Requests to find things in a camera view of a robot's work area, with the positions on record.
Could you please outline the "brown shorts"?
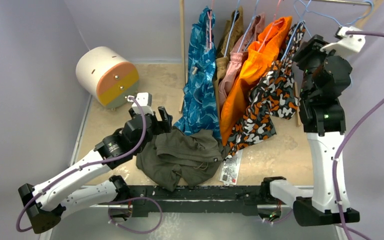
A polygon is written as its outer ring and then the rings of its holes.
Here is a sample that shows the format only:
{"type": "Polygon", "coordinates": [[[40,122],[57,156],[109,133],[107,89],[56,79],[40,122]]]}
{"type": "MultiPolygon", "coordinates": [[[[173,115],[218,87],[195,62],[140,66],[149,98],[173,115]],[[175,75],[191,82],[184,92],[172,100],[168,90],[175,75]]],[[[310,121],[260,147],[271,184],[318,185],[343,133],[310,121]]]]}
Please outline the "brown shorts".
{"type": "Polygon", "coordinates": [[[230,52],[238,39],[244,33],[244,17],[243,7],[239,6],[237,10],[233,10],[231,19],[226,21],[226,25],[216,50],[216,73],[213,77],[213,87],[215,91],[216,107],[218,114],[220,113],[219,98],[219,82],[225,77],[227,72],[227,64],[230,61],[230,52]]]}

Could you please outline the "round pastel drawer box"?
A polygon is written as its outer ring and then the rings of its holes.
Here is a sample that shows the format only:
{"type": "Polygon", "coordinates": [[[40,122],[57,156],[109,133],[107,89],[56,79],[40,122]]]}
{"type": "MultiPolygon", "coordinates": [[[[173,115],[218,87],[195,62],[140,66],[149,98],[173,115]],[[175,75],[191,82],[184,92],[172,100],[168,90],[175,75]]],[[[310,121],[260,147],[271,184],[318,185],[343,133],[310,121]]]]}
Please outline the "round pastel drawer box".
{"type": "Polygon", "coordinates": [[[75,74],[80,85],[106,109],[122,106],[138,90],[136,66],[106,46],[85,53],[75,74]]]}

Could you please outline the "blue hanger of camouflage shorts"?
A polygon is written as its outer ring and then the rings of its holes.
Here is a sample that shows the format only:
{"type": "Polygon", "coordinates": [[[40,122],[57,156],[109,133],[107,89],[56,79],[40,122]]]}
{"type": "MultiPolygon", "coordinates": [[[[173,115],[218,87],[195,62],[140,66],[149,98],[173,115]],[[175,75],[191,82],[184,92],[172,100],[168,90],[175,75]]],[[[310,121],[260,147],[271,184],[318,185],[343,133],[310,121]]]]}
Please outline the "blue hanger of camouflage shorts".
{"type": "Polygon", "coordinates": [[[293,32],[289,38],[289,41],[287,42],[286,49],[284,51],[284,54],[281,57],[281,61],[283,61],[286,58],[287,54],[289,53],[289,50],[293,42],[293,38],[296,35],[298,28],[300,26],[306,27],[306,21],[304,20],[304,17],[305,17],[305,14],[308,12],[308,6],[310,3],[311,3],[311,0],[308,2],[304,2],[303,0],[295,0],[293,2],[293,7],[297,17],[299,18],[299,21],[296,23],[296,26],[293,28],[293,32]],[[298,8],[296,6],[297,2],[300,2],[304,6],[304,10],[302,12],[298,11],[298,8]]]}

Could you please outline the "blue patterned shorts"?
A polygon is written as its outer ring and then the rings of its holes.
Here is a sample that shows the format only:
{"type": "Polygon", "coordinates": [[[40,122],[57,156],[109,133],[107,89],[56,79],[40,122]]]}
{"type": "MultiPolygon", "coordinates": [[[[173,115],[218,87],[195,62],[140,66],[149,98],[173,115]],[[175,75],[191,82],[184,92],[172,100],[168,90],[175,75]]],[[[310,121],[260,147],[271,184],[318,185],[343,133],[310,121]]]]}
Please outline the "blue patterned shorts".
{"type": "MultiPolygon", "coordinates": [[[[221,138],[219,117],[216,107],[213,77],[216,71],[216,47],[212,33],[212,49],[207,48],[208,7],[192,24],[188,48],[187,82],[183,88],[183,108],[181,118],[174,124],[186,135],[200,130],[212,131],[212,136],[221,138]]],[[[215,14],[212,15],[212,28],[215,14]]]]}

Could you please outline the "wooden clothes rack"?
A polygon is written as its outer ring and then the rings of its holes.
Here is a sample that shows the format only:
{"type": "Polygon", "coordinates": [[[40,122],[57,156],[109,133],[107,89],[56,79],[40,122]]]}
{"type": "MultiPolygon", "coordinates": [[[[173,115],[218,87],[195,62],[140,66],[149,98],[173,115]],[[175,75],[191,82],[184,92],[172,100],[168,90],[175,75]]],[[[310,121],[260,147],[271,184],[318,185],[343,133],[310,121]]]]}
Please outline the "wooden clothes rack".
{"type": "MultiPolygon", "coordinates": [[[[264,12],[266,23],[273,21],[278,0],[260,0],[257,14],[264,12]]],[[[282,0],[277,13],[277,18],[293,16],[295,21],[299,21],[294,7],[294,0],[282,0]]],[[[243,7],[244,25],[247,27],[254,12],[256,0],[241,0],[240,6],[243,7]]],[[[323,36],[327,34],[327,29],[335,30],[339,25],[354,25],[363,28],[367,21],[378,10],[383,1],[381,0],[312,0],[308,6],[308,12],[304,20],[310,33],[318,33],[323,36]]],[[[235,10],[237,0],[215,0],[213,13],[216,22],[212,32],[215,36],[214,42],[219,43],[225,22],[230,19],[231,13],[235,10]]],[[[187,51],[192,24],[197,22],[201,11],[211,5],[211,0],[181,0],[179,1],[180,15],[180,49],[182,63],[187,66],[187,51]]],[[[304,6],[297,2],[298,11],[302,12],[304,6]]]]}

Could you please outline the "olive green shorts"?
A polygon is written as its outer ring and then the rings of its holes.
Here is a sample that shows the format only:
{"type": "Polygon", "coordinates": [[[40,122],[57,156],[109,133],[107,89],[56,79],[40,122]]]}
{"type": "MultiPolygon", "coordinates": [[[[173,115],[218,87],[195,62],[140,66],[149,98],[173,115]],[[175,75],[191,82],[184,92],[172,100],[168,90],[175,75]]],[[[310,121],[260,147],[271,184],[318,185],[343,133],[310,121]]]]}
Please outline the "olive green shorts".
{"type": "Polygon", "coordinates": [[[173,192],[181,179],[190,188],[211,179],[229,150],[213,137],[212,130],[185,135],[173,127],[146,144],[136,157],[136,166],[156,184],[173,192]]]}

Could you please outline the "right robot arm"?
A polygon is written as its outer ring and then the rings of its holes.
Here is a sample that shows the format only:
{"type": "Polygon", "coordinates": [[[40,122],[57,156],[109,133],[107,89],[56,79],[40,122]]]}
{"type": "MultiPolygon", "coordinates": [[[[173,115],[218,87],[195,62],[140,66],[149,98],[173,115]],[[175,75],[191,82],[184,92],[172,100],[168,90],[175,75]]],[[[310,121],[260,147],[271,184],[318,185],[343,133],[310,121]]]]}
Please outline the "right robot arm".
{"type": "Polygon", "coordinates": [[[261,199],[271,204],[280,200],[290,206],[302,227],[356,223],[357,210],[351,208],[344,179],[339,146],[346,131],[345,112],[339,96],[351,84],[352,67],[347,57],[365,45],[363,36],[338,35],[328,43],[320,35],[303,43],[293,57],[304,77],[300,93],[300,119],[310,145],[314,186],[308,193],[284,177],[266,177],[261,199]]]}

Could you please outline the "white printed tag card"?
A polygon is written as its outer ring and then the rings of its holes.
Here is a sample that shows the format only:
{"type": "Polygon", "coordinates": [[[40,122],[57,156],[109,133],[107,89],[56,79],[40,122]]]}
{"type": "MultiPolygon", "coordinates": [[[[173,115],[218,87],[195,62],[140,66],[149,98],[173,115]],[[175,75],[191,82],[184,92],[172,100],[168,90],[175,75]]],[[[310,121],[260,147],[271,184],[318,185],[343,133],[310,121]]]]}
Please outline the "white printed tag card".
{"type": "Polygon", "coordinates": [[[221,181],[225,186],[235,186],[237,184],[242,153],[243,151],[239,150],[232,158],[228,158],[223,161],[219,181],[221,181]]]}

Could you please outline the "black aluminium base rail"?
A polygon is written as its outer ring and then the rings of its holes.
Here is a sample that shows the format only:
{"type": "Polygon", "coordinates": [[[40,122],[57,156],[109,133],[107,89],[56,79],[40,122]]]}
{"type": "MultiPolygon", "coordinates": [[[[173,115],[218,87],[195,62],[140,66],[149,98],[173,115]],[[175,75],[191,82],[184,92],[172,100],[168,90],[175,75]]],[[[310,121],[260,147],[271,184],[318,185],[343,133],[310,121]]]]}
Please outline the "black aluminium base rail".
{"type": "Polygon", "coordinates": [[[197,186],[176,187],[169,191],[152,185],[128,186],[121,179],[112,178],[96,186],[85,187],[51,204],[37,200],[40,210],[59,218],[92,205],[130,205],[134,217],[146,217],[149,213],[240,213],[256,216],[258,206],[283,204],[294,207],[295,202],[309,203],[311,199],[299,190],[296,195],[275,196],[268,183],[245,186],[197,186]]]}

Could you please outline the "pink shorts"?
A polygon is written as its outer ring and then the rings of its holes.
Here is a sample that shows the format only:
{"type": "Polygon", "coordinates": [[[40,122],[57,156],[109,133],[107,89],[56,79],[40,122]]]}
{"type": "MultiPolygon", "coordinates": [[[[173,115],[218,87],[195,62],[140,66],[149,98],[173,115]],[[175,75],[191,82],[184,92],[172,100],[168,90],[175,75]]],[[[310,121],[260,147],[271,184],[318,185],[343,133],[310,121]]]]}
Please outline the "pink shorts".
{"type": "Polygon", "coordinates": [[[242,69],[244,61],[248,57],[247,47],[250,43],[257,40],[257,36],[263,31],[265,26],[265,13],[262,12],[257,14],[250,30],[248,31],[246,38],[244,40],[243,46],[240,52],[238,51],[240,42],[243,38],[243,35],[238,39],[234,45],[232,51],[230,52],[230,61],[227,64],[227,72],[225,77],[219,82],[219,98],[220,98],[220,107],[222,107],[227,100],[229,93],[232,90],[233,83],[242,69]]]}

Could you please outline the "camouflage orange black shorts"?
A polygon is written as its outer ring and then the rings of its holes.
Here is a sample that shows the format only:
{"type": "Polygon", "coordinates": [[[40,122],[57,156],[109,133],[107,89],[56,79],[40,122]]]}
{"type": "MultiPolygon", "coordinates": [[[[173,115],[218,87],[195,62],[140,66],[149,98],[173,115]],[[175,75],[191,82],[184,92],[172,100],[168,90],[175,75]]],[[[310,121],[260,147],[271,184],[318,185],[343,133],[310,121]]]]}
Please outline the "camouflage orange black shorts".
{"type": "MultiPolygon", "coordinates": [[[[287,45],[293,32],[293,25],[284,44],[287,45]]],[[[228,144],[230,152],[227,159],[232,158],[237,151],[261,143],[276,134],[271,116],[291,119],[299,108],[299,99],[294,92],[294,73],[292,58],[299,49],[306,28],[300,26],[289,53],[281,61],[281,57],[273,61],[267,71],[259,79],[258,84],[250,90],[250,104],[244,115],[233,126],[228,144]]]]}

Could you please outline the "blue hanger of brown shorts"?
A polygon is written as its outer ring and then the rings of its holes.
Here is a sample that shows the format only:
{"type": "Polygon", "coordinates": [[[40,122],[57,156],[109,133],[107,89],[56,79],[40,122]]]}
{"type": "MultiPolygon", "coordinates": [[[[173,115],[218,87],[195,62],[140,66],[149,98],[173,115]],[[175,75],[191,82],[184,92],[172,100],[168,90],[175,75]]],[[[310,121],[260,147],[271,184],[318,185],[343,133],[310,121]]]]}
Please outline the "blue hanger of brown shorts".
{"type": "Polygon", "coordinates": [[[241,2],[241,0],[238,0],[238,1],[237,1],[237,4],[236,4],[236,8],[235,8],[235,11],[234,11],[234,15],[233,15],[233,18],[232,18],[232,21],[231,21],[230,31],[229,31],[229,34],[227,35],[227,42],[226,42],[225,50],[224,50],[224,53],[223,53],[223,57],[226,57],[227,52],[228,52],[228,47],[229,47],[229,43],[230,43],[230,38],[231,38],[231,34],[232,34],[232,31],[233,31],[233,27],[234,27],[234,24],[235,24],[235,21],[236,21],[236,17],[237,17],[237,15],[238,15],[238,8],[239,8],[239,6],[240,6],[240,2],[241,2]]]}

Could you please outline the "pink hanger of orange shorts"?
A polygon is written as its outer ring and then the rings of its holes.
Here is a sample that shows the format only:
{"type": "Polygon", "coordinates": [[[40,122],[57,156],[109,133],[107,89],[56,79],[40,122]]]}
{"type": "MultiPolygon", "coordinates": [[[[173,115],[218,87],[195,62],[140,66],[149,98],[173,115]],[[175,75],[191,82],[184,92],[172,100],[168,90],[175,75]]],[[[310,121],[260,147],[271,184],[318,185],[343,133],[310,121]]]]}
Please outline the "pink hanger of orange shorts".
{"type": "Polygon", "coordinates": [[[264,39],[262,41],[262,44],[260,45],[260,47],[258,49],[258,52],[260,52],[264,48],[264,46],[266,44],[266,41],[267,41],[267,38],[268,38],[268,36],[269,36],[273,26],[275,25],[275,21],[277,19],[277,13],[279,12],[279,8],[280,8],[281,2],[282,2],[282,0],[278,0],[278,2],[277,2],[276,10],[275,10],[274,15],[273,15],[273,21],[272,21],[272,23],[270,25],[270,28],[269,28],[267,34],[265,35],[265,37],[264,37],[264,39]]]}

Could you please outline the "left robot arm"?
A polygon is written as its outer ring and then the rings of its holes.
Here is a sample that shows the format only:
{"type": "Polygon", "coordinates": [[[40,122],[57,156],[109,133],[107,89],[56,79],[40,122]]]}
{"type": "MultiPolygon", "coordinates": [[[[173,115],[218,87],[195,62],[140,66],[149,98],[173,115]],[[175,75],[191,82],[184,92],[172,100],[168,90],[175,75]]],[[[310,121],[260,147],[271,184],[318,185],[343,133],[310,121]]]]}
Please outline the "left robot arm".
{"type": "Polygon", "coordinates": [[[162,106],[158,111],[161,120],[157,119],[154,111],[144,113],[143,110],[129,109],[131,120],[105,137],[81,160],[41,184],[26,183],[19,187],[23,209],[16,221],[17,231],[44,233],[70,214],[97,204],[148,201],[144,194],[131,191],[119,175],[89,188],[83,185],[133,159],[154,136],[169,133],[173,117],[162,106]],[[23,215],[27,215],[31,223],[27,229],[20,227],[23,215]]]}

